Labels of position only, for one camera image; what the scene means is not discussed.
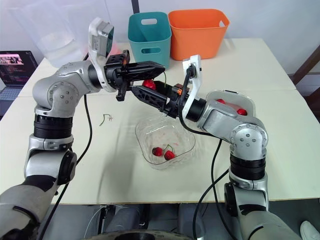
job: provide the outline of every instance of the black cable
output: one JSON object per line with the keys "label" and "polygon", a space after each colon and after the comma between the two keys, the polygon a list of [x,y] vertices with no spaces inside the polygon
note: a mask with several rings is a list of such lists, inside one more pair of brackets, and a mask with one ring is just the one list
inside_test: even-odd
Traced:
{"label": "black cable", "polygon": [[[222,143],[222,139],[219,140],[219,144],[218,144],[217,150],[219,150],[219,148],[221,146],[221,143]],[[213,160],[212,160],[212,164],[211,164],[211,181],[212,181],[212,183],[215,182],[215,180],[214,180],[214,165],[215,165],[215,160],[216,160],[217,154],[218,154],[218,151],[215,151],[215,154],[214,154],[214,157],[213,157]],[[230,235],[230,237],[233,240],[237,240],[237,238],[232,234],[230,228],[228,227],[228,225],[227,225],[227,223],[226,223],[226,221],[224,219],[224,216],[222,215],[222,212],[221,212],[221,209],[220,209],[220,206],[219,206],[219,202],[218,202],[216,186],[213,184],[212,188],[213,188],[214,200],[215,200],[215,203],[216,203],[216,209],[218,210],[221,222],[223,223],[223,226],[224,226],[225,230],[228,232],[228,234]]]}
{"label": "black cable", "polygon": [[83,151],[83,153],[81,154],[81,156],[79,157],[79,159],[76,161],[76,164],[78,164],[81,161],[81,159],[84,157],[84,155],[87,153],[87,151],[90,147],[90,144],[91,144],[91,140],[92,140],[92,124],[91,124],[90,114],[89,114],[89,110],[88,110],[87,95],[85,94],[83,97],[84,97],[84,108],[85,108],[85,112],[86,112],[86,117],[88,118],[88,123],[89,123],[90,135],[89,135],[89,141],[86,145],[86,148]]}
{"label": "black cable", "polygon": [[50,215],[49,215],[48,219],[46,220],[46,222],[45,222],[45,224],[44,224],[44,226],[43,226],[43,229],[42,229],[42,231],[41,231],[41,233],[40,233],[40,236],[39,236],[38,240],[42,240],[42,239],[44,238],[44,235],[45,235],[45,233],[46,233],[46,231],[47,231],[47,228],[48,228],[48,226],[49,226],[49,223],[50,223],[52,217],[54,216],[55,211],[56,211],[56,209],[57,209],[57,207],[58,207],[58,205],[59,205],[62,197],[64,196],[65,191],[67,190],[68,186],[69,186],[69,183],[67,183],[66,185],[64,185],[64,188],[63,188],[63,190],[62,190],[62,192],[61,192],[58,200],[56,201],[55,205],[53,206],[53,208],[52,208],[52,210],[51,210],[51,212],[50,212]]}
{"label": "black cable", "polygon": [[203,216],[205,215],[205,213],[206,213],[206,211],[207,211],[207,208],[208,208],[208,205],[209,205],[209,203],[207,202],[207,203],[206,203],[206,206],[205,206],[205,209],[204,209],[201,217],[203,217]]}
{"label": "black cable", "polygon": [[[81,156],[79,157],[79,159],[76,161],[76,164],[77,164],[77,165],[78,165],[78,163],[81,161],[81,159],[84,157],[84,155],[87,153],[87,151],[88,151],[88,149],[89,149],[89,147],[90,147],[90,144],[91,144],[91,140],[92,140],[92,124],[91,124],[90,114],[89,114],[89,110],[88,110],[88,103],[87,103],[87,95],[86,95],[86,94],[84,95],[84,108],[85,108],[86,116],[87,116],[87,118],[88,118],[90,134],[89,134],[89,140],[88,140],[88,143],[87,143],[87,145],[86,145],[86,147],[85,147],[85,150],[83,151],[83,153],[81,154]],[[45,224],[44,224],[44,226],[43,226],[43,229],[42,229],[42,231],[41,231],[41,234],[40,234],[38,240],[42,240],[42,239],[44,238],[44,235],[45,235],[46,230],[47,230],[47,228],[48,228],[48,226],[49,226],[49,223],[50,223],[52,217],[54,216],[55,211],[56,211],[56,209],[57,209],[57,207],[58,207],[58,205],[59,205],[62,197],[64,196],[64,194],[65,194],[65,192],[66,192],[66,190],[67,190],[67,188],[68,188],[68,185],[69,185],[69,183],[67,183],[67,184],[64,186],[64,188],[63,188],[63,190],[62,190],[62,192],[61,192],[58,200],[56,201],[55,205],[53,206],[53,209],[51,210],[50,215],[49,215],[48,219],[46,220],[46,222],[45,222]]]}
{"label": "black cable", "polygon": [[208,132],[203,132],[203,131],[197,131],[197,130],[193,130],[191,128],[189,128],[186,124],[185,124],[185,121],[182,117],[182,109],[183,109],[183,104],[184,104],[184,99],[187,95],[187,87],[188,87],[188,83],[189,83],[189,79],[190,79],[190,76],[191,76],[191,70],[190,68],[188,68],[186,70],[186,75],[185,75],[185,78],[184,78],[184,82],[183,82],[183,89],[182,89],[182,93],[181,93],[181,97],[180,97],[180,101],[179,101],[179,105],[178,105],[178,113],[179,113],[179,120],[180,120],[180,123],[181,125],[186,129],[188,130],[189,132],[191,133],[194,133],[194,134],[199,134],[199,135],[205,135],[205,136],[211,136],[211,137],[215,137],[213,136],[212,134],[208,133]]}
{"label": "black cable", "polygon": [[217,184],[225,175],[227,175],[229,172],[229,169],[227,169],[220,177],[217,178],[217,180],[214,181],[213,184],[211,184],[202,194],[202,196],[200,197],[200,200],[198,201],[198,203],[196,204],[195,210],[194,210],[194,214],[193,214],[193,220],[192,220],[192,232],[193,232],[193,238],[197,239],[197,234],[196,234],[196,219],[197,219],[197,213],[200,207],[200,204],[202,203],[203,199],[205,198],[205,196],[208,194],[208,192],[212,189],[212,187]]}
{"label": "black cable", "polygon": [[86,55],[85,55],[84,58],[83,58],[83,61],[87,60],[88,57],[89,57],[89,53],[87,52]]}

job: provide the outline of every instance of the teal plastic basket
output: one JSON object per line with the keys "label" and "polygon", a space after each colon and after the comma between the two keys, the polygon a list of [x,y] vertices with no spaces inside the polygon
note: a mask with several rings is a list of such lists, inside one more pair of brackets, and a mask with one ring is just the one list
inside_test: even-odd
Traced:
{"label": "teal plastic basket", "polygon": [[128,39],[136,62],[169,67],[171,29],[164,12],[136,13],[129,18]]}

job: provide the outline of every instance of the laptop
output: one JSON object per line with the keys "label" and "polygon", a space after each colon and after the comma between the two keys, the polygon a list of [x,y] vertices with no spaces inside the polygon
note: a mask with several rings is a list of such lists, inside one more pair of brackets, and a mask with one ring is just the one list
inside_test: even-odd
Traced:
{"label": "laptop", "polygon": [[0,116],[6,113],[37,66],[31,51],[0,51]]}

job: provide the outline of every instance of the wooden chair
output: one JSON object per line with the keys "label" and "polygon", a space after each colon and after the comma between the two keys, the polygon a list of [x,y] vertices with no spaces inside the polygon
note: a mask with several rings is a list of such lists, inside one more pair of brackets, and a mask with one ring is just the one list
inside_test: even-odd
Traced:
{"label": "wooden chair", "polygon": [[[320,62],[320,45],[295,72],[295,74],[290,77],[294,85],[297,85],[318,62]],[[320,121],[320,87],[310,96],[305,96],[304,99],[315,117]]]}

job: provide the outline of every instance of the white tabletop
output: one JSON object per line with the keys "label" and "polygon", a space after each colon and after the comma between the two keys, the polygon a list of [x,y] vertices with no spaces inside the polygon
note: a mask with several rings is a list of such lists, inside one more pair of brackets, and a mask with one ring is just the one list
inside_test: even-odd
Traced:
{"label": "white tabletop", "polygon": [[[296,90],[242,91],[253,99],[256,115],[269,134],[266,171],[270,200],[320,197],[318,156],[320,125]],[[28,136],[33,132],[31,97],[19,97],[0,122],[0,191],[24,180],[23,166]],[[159,114],[132,94],[125,102],[113,95],[89,95],[88,107],[93,126],[91,147],[76,168],[75,178],[62,199],[68,204],[174,203],[196,202],[210,185],[210,165],[218,141],[196,136],[196,157],[177,167],[160,171],[145,162],[135,136],[135,126],[143,116]],[[103,114],[112,121],[102,126]],[[74,116],[73,150],[84,150],[89,128],[83,101]],[[229,146],[224,143],[215,165],[215,175],[229,162]],[[223,201],[225,177],[218,184]],[[212,201],[209,194],[206,201]]]}
{"label": "white tabletop", "polygon": [[[135,62],[129,43],[118,43],[121,50],[129,49],[131,63]],[[208,89],[245,90],[294,90],[295,85],[276,60],[266,43],[260,38],[224,39],[216,57],[201,60],[203,84],[200,92]],[[25,87],[20,97],[31,97],[36,81],[56,72],[44,59]],[[170,59],[170,67],[165,71],[168,84],[182,83],[184,80],[181,61]],[[164,81],[164,75],[158,78]],[[116,95],[116,92],[100,91],[95,95]]]}

